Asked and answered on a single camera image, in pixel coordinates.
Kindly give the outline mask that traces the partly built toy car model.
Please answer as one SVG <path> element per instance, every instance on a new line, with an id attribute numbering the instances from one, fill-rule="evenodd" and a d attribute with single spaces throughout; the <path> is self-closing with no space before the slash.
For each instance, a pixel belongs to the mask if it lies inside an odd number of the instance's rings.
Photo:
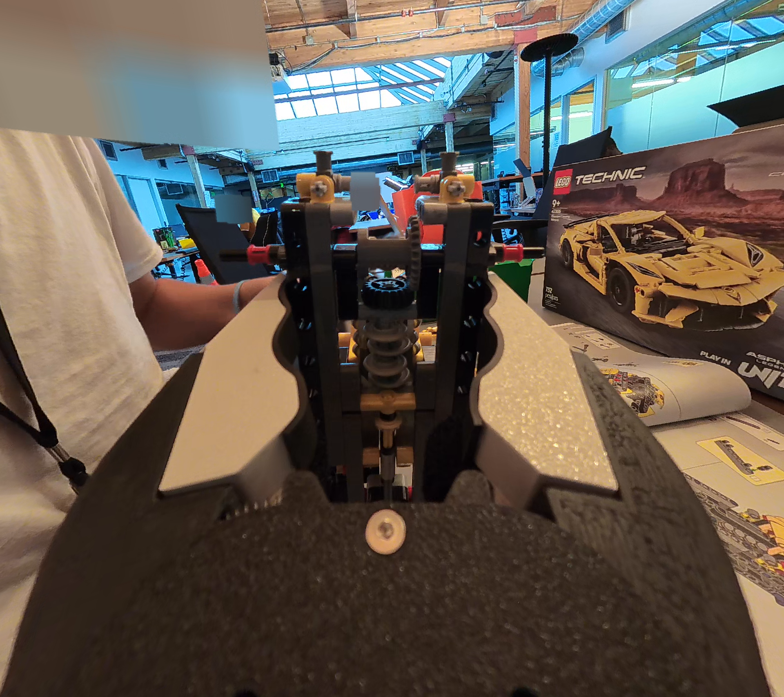
<path id="1" fill-rule="evenodd" d="M 450 152 L 440 177 L 414 178 L 415 192 L 434 195 L 416 199 L 406 229 L 394 213 L 388 236 L 367 222 L 351 229 L 360 175 L 335 173 L 328 151 L 315 156 L 316 171 L 298 174 L 296 197 L 280 206 L 281 241 L 246 251 L 249 264 L 285 271 L 318 435 L 308 469 L 330 500 L 358 502 L 397 499 L 396 468 L 410 466 L 403 498 L 440 502 L 475 467 L 469 393 L 493 347 L 488 273 L 542 256 L 543 239 L 517 232 L 505 243 L 503 229 L 521 222 L 470 199 L 476 180 L 457 174 Z M 426 224 L 444 226 L 442 244 L 423 244 Z"/>

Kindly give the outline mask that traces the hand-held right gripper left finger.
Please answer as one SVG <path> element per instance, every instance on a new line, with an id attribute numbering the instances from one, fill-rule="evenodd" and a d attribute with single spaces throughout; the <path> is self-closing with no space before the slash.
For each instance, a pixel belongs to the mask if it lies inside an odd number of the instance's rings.
<path id="1" fill-rule="evenodd" d="M 261 505 L 317 445 L 285 279 L 278 275 L 212 339 L 201 358 L 159 491 L 231 486 Z"/>

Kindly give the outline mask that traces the black floor lamp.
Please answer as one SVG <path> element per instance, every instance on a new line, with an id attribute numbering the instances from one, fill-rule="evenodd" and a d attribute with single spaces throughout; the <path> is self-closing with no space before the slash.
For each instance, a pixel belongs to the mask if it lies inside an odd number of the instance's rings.
<path id="1" fill-rule="evenodd" d="M 550 175 L 550 123 L 551 123 L 551 90 L 553 79 L 553 59 L 569 53 L 579 42 L 573 33 L 559 33 L 533 41 L 525 46 L 519 59 L 526 63 L 544 62 L 544 107 L 543 107 L 543 184 Z"/>

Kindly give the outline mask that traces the green plastic bin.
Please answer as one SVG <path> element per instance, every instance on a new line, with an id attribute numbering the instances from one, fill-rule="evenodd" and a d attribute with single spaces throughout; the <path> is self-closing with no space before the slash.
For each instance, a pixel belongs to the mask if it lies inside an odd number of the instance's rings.
<path id="1" fill-rule="evenodd" d="M 527 301 L 532 278 L 533 259 L 504 261 L 491 267 L 491 271 L 503 280 L 521 299 Z"/>

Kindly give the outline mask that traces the toy car set box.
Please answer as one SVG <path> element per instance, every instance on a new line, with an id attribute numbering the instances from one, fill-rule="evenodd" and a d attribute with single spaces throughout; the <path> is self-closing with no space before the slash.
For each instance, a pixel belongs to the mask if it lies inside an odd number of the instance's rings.
<path id="1" fill-rule="evenodd" d="M 782 125 L 554 172 L 543 308 L 783 395 Z"/>

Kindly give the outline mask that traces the person's left forearm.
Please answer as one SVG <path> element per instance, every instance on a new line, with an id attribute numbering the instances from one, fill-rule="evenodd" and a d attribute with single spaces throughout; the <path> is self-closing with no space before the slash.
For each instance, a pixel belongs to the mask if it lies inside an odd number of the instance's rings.
<path id="1" fill-rule="evenodd" d="M 273 281 L 246 280 L 241 309 Z M 189 349 L 212 340 L 235 317 L 233 288 L 159 280 L 150 273 L 129 284 L 134 311 L 154 351 Z"/>

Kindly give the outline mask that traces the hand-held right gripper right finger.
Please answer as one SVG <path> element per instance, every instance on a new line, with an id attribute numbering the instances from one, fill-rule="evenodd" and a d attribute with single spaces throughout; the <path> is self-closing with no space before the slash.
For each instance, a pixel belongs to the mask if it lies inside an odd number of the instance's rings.
<path id="1" fill-rule="evenodd" d="M 495 273 L 484 309 L 497 343 L 474 380 L 477 468 L 515 509 L 548 487 L 619 490 L 567 343 Z"/>

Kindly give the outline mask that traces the dark angled board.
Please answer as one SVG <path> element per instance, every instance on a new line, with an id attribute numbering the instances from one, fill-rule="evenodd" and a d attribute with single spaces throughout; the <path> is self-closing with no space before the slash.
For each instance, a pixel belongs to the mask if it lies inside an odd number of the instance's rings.
<path id="1" fill-rule="evenodd" d="M 611 156 L 622 154 L 612 137 L 613 127 L 608 126 L 603 131 L 588 136 L 579 141 L 559 146 L 553 170 L 559 165 L 567 167 L 569 165 L 594 161 Z M 543 186 L 543 193 L 539 197 L 533 218 L 536 220 L 548 220 L 550 217 L 550 205 L 552 199 L 552 179 L 548 174 L 539 177 L 541 182 L 535 181 Z"/>

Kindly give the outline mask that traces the orange fabric bag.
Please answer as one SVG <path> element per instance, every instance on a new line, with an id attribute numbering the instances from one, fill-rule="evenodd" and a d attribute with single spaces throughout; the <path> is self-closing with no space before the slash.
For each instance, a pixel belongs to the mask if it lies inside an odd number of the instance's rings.
<path id="1" fill-rule="evenodd" d="M 441 170 L 434 170 L 427 172 L 427 175 L 440 177 Z M 457 171 L 458 175 L 465 177 L 471 176 L 472 174 L 465 174 L 464 172 Z M 393 193 L 393 202 L 394 202 L 394 214 L 398 221 L 398 224 L 404 230 L 408 227 L 408 220 L 417 212 L 417 204 L 416 201 L 419 197 L 430 197 L 433 196 L 433 193 L 430 192 L 415 192 L 415 186 L 410 185 L 403 190 L 397 191 Z M 474 182 L 474 190 L 470 194 L 470 199 L 473 200 L 482 200 L 483 197 L 483 186 L 481 181 Z M 444 226 L 442 225 L 423 225 L 420 228 L 420 239 L 423 244 L 442 244 L 443 236 L 444 236 Z"/>

